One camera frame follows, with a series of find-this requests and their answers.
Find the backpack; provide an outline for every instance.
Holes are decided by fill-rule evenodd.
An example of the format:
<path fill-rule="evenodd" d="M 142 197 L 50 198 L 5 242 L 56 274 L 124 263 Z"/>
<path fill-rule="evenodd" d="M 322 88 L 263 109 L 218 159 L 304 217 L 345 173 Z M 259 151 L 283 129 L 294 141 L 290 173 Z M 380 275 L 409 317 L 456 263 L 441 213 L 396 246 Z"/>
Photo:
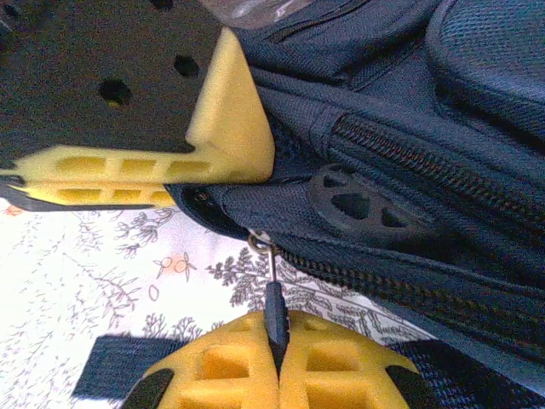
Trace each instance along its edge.
<path fill-rule="evenodd" d="M 545 2 L 324 0 L 236 31 L 276 145 L 195 221 L 545 394 Z"/>

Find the white tablecloth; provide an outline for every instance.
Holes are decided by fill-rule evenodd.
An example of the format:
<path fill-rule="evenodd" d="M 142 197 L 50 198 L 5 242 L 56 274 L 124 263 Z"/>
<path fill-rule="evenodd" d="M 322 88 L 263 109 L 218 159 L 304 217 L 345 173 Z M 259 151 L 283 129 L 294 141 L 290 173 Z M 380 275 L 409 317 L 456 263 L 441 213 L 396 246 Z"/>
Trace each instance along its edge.
<path fill-rule="evenodd" d="M 0 407 L 115 407 L 70 397 L 104 334 L 192 340 L 263 308 L 267 260 L 179 210 L 28 213 L 0 199 Z M 382 344 L 431 336 L 277 259 L 289 308 Z"/>

